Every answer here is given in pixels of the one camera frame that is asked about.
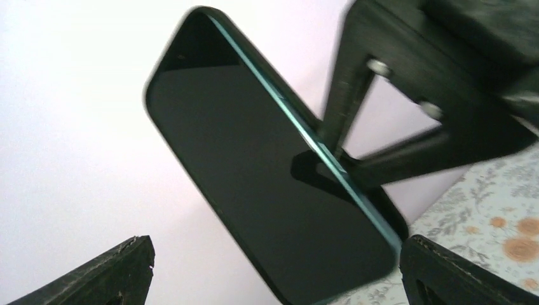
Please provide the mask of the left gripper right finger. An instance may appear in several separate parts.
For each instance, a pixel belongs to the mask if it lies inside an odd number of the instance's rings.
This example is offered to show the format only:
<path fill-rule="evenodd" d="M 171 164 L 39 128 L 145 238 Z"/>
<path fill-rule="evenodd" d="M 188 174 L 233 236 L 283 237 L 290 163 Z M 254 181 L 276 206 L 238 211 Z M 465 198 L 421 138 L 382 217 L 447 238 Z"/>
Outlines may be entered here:
<path fill-rule="evenodd" d="M 419 234 L 403 243 L 399 268 L 412 305 L 538 304 L 537 295 Z"/>

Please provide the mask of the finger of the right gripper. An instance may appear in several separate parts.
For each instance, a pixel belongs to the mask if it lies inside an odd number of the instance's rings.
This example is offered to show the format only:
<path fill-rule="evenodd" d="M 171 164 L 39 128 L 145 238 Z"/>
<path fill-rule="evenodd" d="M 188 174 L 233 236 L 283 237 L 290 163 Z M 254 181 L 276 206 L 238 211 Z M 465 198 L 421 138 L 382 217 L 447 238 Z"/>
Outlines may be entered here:
<path fill-rule="evenodd" d="M 468 164 L 454 140 L 441 127 L 422 132 L 361 159 L 343 154 L 338 161 L 362 194 L 383 184 Z M 294 179 L 325 193 L 349 198 L 333 174 L 326 177 L 317 171 L 320 164 L 322 161 L 315 152 L 305 151 L 293 157 L 290 173 Z"/>
<path fill-rule="evenodd" d="M 346 13 L 336 53 L 324 118 L 318 134 L 335 158 L 374 79 L 372 61 L 379 57 L 369 43 L 374 41 L 376 4 L 353 4 Z"/>

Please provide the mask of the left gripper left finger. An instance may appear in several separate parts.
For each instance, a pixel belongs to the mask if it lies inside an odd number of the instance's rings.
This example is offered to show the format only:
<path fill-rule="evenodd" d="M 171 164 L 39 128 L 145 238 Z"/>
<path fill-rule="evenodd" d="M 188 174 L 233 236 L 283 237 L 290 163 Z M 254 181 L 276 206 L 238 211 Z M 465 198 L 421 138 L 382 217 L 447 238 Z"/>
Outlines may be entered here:
<path fill-rule="evenodd" d="M 145 304 L 155 251 L 133 236 L 12 304 Z"/>

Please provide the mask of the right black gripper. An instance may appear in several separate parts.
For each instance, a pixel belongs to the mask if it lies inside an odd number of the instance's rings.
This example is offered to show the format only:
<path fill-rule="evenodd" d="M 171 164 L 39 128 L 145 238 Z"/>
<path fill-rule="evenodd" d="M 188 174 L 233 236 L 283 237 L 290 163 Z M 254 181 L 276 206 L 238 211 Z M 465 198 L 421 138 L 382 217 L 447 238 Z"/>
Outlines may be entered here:
<path fill-rule="evenodd" d="M 531 66 L 469 21 L 458 1 L 357 1 L 353 42 L 365 53 L 362 67 L 381 62 L 396 89 L 438 110 L 437 128 L 367 159 L 489 160 L 536 142 L 500 97 Z"/>

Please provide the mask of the black phone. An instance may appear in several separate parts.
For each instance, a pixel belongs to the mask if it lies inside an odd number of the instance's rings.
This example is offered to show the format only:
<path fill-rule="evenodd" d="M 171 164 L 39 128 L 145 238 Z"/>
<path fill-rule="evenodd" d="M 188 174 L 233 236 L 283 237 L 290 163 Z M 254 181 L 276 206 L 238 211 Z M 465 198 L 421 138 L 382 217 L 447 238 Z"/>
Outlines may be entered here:
<path fill-rule="evenodd" d="M 395 249 L 244 66 L 155 75 L 147 109 L 257 272 L 284 304 L 321 304 L 391 273 Z"/>

